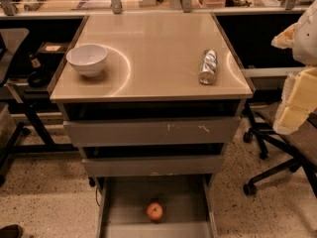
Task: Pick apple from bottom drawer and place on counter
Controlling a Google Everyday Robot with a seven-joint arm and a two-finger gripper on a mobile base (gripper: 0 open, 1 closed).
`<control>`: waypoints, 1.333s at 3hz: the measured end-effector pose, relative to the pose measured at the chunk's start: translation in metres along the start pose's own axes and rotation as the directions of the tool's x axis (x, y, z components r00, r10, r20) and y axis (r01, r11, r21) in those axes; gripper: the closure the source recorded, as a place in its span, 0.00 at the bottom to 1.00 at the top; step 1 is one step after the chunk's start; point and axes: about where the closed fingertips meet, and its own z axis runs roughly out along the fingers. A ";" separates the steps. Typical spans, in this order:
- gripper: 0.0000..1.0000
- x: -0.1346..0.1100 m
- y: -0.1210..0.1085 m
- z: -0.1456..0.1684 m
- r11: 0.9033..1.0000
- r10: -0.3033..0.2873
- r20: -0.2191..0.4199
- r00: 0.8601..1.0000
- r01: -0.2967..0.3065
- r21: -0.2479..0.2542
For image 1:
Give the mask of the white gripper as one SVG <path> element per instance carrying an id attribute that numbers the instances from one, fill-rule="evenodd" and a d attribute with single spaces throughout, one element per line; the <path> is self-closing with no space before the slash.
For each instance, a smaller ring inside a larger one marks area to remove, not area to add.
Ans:
<path id="1" fill-rule="evenodd" d="M 271 45 L 291 49 L 293 58 L 305 65 L 317 64 L 317 9 L 309 8 L 298 20 L 275 36 Z M 281 102 L 275 113 L 273 130 L 281 135 L 297 131 L 317 109 L 317 67 L 309 66 L 297 74 L 290 73 Z"/>

